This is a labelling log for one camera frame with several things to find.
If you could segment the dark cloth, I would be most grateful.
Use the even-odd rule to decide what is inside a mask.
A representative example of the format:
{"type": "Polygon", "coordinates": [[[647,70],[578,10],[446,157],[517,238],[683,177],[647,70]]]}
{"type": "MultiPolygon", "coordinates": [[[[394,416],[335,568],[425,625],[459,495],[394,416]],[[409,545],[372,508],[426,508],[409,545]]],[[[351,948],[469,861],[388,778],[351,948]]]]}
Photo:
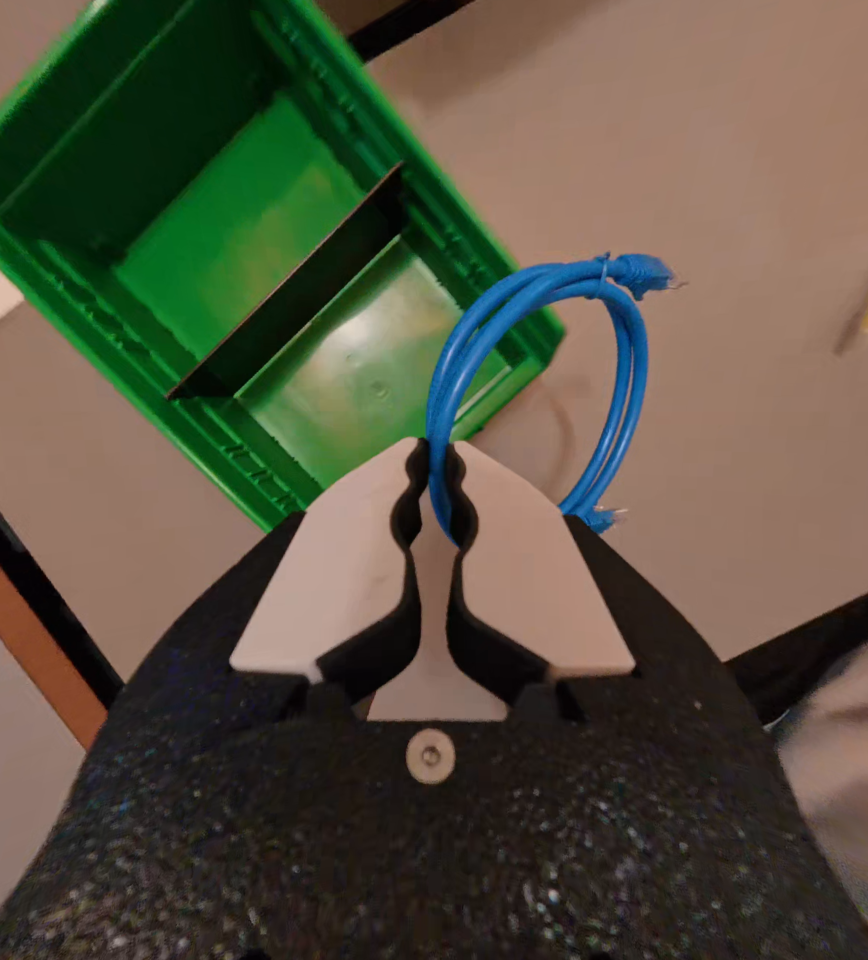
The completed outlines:
{"type": "Polygon", "coordinates": [[[770,726],[868,642],[868,593],[725,661],[754,708],[770,726]]]}

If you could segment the green plastic bin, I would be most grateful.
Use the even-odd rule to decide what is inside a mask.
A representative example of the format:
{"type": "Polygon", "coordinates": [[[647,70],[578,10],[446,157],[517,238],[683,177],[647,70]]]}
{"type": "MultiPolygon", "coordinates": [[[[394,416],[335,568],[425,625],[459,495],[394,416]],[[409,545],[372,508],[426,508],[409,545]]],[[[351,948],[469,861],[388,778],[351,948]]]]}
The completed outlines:
{"type": "Polygon", "coordinates": [[[0,103],[0,269],[268,532],[425,434],[517,265],[311,2],[91,2],[0,103]],[[402,234],[242,390],[165,396],[404,164],[402,234]]]}

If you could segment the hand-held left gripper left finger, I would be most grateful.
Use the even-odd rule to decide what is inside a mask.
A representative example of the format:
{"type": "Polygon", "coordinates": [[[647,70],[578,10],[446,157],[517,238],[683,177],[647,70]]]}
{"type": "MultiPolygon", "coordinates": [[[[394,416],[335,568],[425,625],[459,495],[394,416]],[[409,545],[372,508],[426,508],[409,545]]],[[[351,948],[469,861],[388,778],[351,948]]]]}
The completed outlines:
{"type": "Polygon", "coordinates": [[[232,670],[329,684],[362,701],[415,658],[422,611],[412,545],[429,446],[404,438],[303,513],[229,658],[232,670]]]}

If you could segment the black bin divider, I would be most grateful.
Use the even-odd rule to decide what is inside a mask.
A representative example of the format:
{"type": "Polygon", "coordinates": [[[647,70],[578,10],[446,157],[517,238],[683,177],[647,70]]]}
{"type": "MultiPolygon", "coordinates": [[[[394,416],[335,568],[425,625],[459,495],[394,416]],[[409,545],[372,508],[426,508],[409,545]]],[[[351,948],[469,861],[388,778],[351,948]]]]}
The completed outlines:
{"type": "Polygon", "coordinates": [[[169,390],[168,402],[229,399],[402,234],[404,164],[396,163],[276,288],[169,390]]]}

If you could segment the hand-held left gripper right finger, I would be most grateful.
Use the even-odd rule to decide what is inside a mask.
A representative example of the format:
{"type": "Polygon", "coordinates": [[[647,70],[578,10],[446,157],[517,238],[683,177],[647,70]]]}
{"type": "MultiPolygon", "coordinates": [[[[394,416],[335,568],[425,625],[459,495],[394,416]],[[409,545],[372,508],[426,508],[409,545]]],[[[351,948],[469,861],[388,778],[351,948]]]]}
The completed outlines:
{"type": "Polygon", "coordinates": [[[469,442],[452,444],[445,463],[457,546],[445,631],[461,672],[506,704],[536,685],[632,676],[560,509],[469,442]]]}

